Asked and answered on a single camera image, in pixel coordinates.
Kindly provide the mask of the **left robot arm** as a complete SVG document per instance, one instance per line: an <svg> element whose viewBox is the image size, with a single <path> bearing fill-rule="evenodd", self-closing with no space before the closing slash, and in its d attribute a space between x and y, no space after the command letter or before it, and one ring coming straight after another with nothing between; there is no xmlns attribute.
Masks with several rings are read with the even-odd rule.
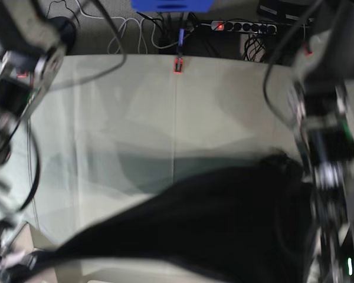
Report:
<svg viewBox="0 0 354 283"><path fill-rule="evenodd" d="M275 47L263 84L284 47L309 18L315 32L292 81L292 118L271 112L294 133L313 181L313 224L304 282L354 282L354 137L347 120L347 81L354 81L354 1L314 1Z"/></svg>

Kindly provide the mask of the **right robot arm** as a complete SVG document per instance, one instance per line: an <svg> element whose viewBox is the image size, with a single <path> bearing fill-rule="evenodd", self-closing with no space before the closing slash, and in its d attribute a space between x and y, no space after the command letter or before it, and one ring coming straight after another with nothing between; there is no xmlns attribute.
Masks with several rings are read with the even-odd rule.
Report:
<svg viewBox="0 0 354 283"><path fill-rule="evenodd" d="M11 156L11 140L18 127L49 91L66 51L59 30L46 18L38 1L0 1L0 167ZM11 216L29 206L40 182L38 145L32 134L29 139L36 152L35 176L27 198ZM37 261L37 256L13 250L2 241L13 224L8 218L0 219L0 282L16 282L11 273L31 272Z"/></svg>

